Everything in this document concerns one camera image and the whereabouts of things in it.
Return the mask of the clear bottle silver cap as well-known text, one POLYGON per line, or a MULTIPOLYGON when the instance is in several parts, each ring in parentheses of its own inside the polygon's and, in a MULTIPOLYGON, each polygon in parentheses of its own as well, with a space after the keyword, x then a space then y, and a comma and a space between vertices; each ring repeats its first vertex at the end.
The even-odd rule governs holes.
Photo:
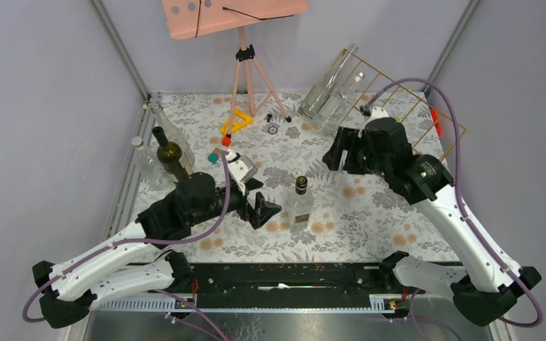
POLYGON ((364 73, 358 71, 351 80, 339 90, 335 90, 326 100, 316 117, 322 131, 330 134, 336 131, 341 118, 352 107, 355 91, 364 77, 364 73))

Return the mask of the clear bottle black cap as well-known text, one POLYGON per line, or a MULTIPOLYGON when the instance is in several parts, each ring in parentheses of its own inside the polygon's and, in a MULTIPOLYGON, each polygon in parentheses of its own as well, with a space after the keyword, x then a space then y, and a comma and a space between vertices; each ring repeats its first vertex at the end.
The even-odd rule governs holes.
POLYGON ((296 178, 294 185, 287 190, 287 212, 289 230, 298 232, 309 225, 314 208, 314 197, 308 186, 308 179, 301 175, 296 178))

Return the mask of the tall clear glass bottle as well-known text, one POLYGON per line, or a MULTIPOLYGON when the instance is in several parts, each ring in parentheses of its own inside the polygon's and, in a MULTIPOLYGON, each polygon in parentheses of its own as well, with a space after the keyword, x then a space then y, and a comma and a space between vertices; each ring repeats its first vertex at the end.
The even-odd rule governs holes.
POLYGON ((326 74, 311 88, 299 107, 299 113, 313 119, 336 87, 338 77, 351 55, 358 51, 357 44, 350 44, 334 61, 326 74))

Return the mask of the dark green wine bottle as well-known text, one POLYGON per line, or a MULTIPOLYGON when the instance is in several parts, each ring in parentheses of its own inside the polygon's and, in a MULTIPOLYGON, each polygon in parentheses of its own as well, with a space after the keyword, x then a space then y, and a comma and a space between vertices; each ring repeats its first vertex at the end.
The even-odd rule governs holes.
POLYGON ((169 141, 162 127, 155 126, 151 132, 158 142, 156 156, 164 170, 175 183, 187 180, 193 170, 182 148, 177 143, 169 141))

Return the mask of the short clear glass bottle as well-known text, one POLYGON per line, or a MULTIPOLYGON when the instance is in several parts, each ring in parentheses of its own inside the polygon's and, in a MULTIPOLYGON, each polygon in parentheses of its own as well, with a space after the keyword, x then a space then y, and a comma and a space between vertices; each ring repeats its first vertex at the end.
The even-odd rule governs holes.
POLYGON ((131 139, 134 149, 134 163, 145 181, 154 189, 164 190, 173 186, 169 174, 157 160, 156 154, 149 148, 142 137, 131 139))

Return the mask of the frosted champagne bottle dark label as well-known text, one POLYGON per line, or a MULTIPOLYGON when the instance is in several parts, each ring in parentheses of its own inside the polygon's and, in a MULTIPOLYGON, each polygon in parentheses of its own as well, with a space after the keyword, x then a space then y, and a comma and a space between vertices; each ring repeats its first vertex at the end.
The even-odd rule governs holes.
POLYGON ((184 132, 167 117, 161 104, 151 103, 149 109, 154 115, 156 123, 164 130, 167 139, 181 147, 183 155, 188 159, 189 164, 194 167, 195 156, 184 132))

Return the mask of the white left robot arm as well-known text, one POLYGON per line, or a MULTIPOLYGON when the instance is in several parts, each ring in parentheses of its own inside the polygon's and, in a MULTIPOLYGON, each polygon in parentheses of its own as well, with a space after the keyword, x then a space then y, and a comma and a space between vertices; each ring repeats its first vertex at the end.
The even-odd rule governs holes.
POLYGON ((59 264, 38 262, 33 266, 33 277, 41 293, 43 319, 59 329, 82 320, 103 303, 135 293, 185 291, 194 275, 181 252, 168 251, 150 264, 132 269, 125 266, 162 251, 169 242, 189 242, 193 226, 229 212, 236 212, 253 229, 259 229, 281 211, 261 192, 256 192, 253 205, 249 203, 250 191, 262 186, 260 181, 249 179, 247 183, 231 180, 229 186, 218 188, 211 175, 194 173, 93 249, 59 264))

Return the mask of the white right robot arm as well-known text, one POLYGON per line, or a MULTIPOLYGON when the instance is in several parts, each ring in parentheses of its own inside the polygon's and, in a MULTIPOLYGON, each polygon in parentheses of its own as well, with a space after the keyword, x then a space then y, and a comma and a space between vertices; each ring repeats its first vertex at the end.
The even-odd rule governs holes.
POLYGON ((381 177, 436 227, 462 264, 457 271, 396 251, 379 265, 386 291, 410 287, 445 298, 471 323, 484 327, 503 319, 541 281, 536 268, 521 266, 480 227, 447 168, 434 156, 415 153, 395 119, 371 119, 362 129, 339 128, 322 161, 331 171, 381 177))

